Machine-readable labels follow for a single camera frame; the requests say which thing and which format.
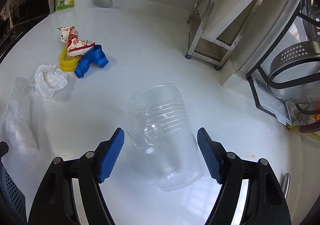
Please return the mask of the clear plastic cup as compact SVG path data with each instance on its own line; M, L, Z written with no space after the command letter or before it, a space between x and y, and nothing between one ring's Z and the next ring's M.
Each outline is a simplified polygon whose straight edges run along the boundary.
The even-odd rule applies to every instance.
M178 190L202 177L200 150L178 85L136 93L128 117L127 132L161 190Z

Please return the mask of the clear plastic bag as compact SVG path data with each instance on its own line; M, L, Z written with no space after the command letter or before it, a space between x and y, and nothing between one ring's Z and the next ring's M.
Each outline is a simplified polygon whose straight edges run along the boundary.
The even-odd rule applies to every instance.
M5 114L5 133L9 143L23 161L35 156L38 150L31 130L30 98L34 87L26 77L16 77Z

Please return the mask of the white paper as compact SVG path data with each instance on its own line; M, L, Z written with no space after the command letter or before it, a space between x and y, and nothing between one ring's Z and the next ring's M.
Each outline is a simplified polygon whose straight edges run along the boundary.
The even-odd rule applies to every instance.
M40 65L35 72L34 80L36 90L48 99L68 84L67 74L55 64Z

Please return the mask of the yellow plastic lid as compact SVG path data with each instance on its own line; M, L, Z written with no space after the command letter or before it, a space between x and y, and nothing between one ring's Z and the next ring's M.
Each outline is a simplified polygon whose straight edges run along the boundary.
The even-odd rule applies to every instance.
M67 55L67 48L64 47L59 57L59 68L64 72L74 72L80 57L71 57Z

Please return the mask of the blue plastic bag piece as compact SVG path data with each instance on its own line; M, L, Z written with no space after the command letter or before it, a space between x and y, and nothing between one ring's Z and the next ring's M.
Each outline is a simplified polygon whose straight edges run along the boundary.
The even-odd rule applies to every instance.
M91 64L95 64L101 68L104 68L109 63L105 53L103 52L100 44L94 45L81 59L78 61L74 73L79 79L83 78L84 75L90 68Z

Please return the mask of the red patterned snack wrapper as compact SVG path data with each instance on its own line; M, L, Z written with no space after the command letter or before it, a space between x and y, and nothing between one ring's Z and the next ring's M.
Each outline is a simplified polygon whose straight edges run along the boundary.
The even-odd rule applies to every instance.
M61 42L66 46L67 55L70 57L83 56L95 45L94 42L81 40L75 26L58 29L61 32Z

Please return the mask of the kitchen knife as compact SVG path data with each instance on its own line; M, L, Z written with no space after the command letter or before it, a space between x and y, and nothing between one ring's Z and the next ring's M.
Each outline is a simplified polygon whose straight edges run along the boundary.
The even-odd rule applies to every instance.
M282 180L281 180L281 189L284 194L285 199L287 199L290 189L290 182L291 182L291 174L285 173Z

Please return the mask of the blue perforated trash basket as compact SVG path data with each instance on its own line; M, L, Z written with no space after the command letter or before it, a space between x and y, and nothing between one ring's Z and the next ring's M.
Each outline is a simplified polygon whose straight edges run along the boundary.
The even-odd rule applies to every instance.
M14 224L27 224L25 196L14 183L1 163L1 193L5 205L9 208L9 217Z

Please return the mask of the steel cutting board rack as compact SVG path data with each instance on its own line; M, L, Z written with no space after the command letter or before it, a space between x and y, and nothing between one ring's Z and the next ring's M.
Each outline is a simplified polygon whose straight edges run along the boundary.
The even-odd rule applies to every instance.
M220 70L260 8L263 0L195 0L188 18L188 50Z

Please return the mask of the black pot lid rack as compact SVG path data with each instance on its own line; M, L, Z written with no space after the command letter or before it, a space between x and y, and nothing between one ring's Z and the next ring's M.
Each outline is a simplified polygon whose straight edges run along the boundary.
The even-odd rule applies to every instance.
M317 22L316 20L313 20L312 18L306 16L305 14L301 13L299 10L295 11L294 14L292 15L292 17L289 19L289 21L287 22L287 24L285 25L284 29L280 32L279 36L276 38L276 40L271 44L271 46L267 49L266 53L264 53L263 57L253 66L253 68L249 71L249 73L247 73L246 78L249 81L252 93L254 95L254 101L256 104L256 107L258 109L260 109L261 111L277 118L278 115L273 112L270 111L267 108L262 107L262 105L260 104L260 101L258 99L258 95L254 86L254 76L253 74L258 71L260 74L261 79L261 83L263 84L263 87L267 89L267 85L270 85L273 88L276 89L284 89L284 88L289 88L289 87L294 87L294 86L298 86L304 83L311 83L311 82L315 82L315 81L319 81L319 73L307 76L307 77L301 77L299 79L295 79L292 81L287 81L287 82L281 82L281 83L277 83L277 82L273 82L268 78L268 75L270 73L265 73L263 67L261 66L264 61L271 55L271 53L274 51L274 49L276 49L276 47L278 46L278 44L281 42L281 40L283 39L283 37L285 36L285 34L289 31L289 29L291 28L291 26L294 24L294 21L296 19L296 17L301 18L303 21L306 21L307 23L315 26L315 27L319 27L319 22ZM287 103L288 101L285 101L281 98L278 98L282 103ZM307 105L317 105L319 102L316 103L311 103L311 104L307 104ZM306 110L306 109L302 109L300 106L304 105L304 104L298 104L295 103L296 105L296 109L301 113L304 114L306 116L311 116L311 115L315 115L315 114L319 114L319 110Z

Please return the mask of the steel colander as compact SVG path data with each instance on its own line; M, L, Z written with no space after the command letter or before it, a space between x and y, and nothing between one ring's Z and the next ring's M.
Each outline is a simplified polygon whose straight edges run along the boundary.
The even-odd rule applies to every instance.
M304 41L281 51L271 62L268 78L277 83L292 81L319 73L319 42ZM268 91L278 98L298 104L319 102L319 81Z

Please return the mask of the white cutting board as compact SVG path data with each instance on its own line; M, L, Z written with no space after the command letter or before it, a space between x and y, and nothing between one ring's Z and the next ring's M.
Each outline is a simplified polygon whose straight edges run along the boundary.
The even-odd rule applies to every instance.
M202 37L232 44L240 40L228 62L236 72L247 72L263 53L261 44L274 30L289 0L217 0Z

